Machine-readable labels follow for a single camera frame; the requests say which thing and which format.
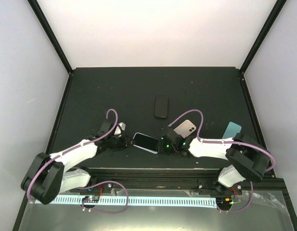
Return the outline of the beige phone case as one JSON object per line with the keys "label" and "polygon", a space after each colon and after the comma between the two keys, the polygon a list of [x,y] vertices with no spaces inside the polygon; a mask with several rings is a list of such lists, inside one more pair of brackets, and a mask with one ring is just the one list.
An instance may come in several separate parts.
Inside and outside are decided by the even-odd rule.
{"label": "beige phone case", "polygon": [[196,131],[196,126],[190,120],[185,120],[174,131],[185,139]]}

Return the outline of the teal phone case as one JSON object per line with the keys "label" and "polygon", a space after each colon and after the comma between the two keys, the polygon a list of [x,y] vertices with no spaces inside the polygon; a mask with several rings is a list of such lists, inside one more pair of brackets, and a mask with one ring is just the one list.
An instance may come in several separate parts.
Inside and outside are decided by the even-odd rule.
{"label": "teal phone case", "polygon": [[236,136],[237,133],[240,133],[242,130],[242,126],[234,123],[234,122],[229,122],[222,138],[223,139],[228,139],[228,138],[233,138]]}

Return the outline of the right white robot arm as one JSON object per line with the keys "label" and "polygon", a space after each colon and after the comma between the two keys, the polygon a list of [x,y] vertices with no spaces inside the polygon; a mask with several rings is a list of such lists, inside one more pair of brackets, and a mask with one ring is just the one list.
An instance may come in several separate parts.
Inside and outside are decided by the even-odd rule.
{"label": "right white robot arm", "polygon": [[260,182],[264,173],[275,163],[267,149],[252,138],[237,133],[233,138],[204,139],[193,136],[195,126],[187,128],[166,128],[157,143],[161,154],[178,157],[209,157],[223,159],[229,166],[221,168],[209,183],[201,182],[204,190],[216,195],[225,195],[229,189],[245,180]]}

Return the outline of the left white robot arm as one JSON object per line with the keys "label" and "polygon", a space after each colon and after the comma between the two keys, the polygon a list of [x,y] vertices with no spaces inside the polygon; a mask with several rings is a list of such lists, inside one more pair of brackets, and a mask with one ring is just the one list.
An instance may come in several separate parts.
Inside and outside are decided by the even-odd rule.
{"label": "left white robot arm", "polygon": [[50,155],[39,153],[25,174],[21,189],[30,200],[38,200],[44,205],[69,190],[83,188],[87,192],[94,191],[98,181],[92,171],[88,167],[72,168],[107,150],[120,151],[131,145],[125,123],[118,123],[113,131],[110,131],[111,127],[112,124],[106,120],[95,135],[70,148]]}

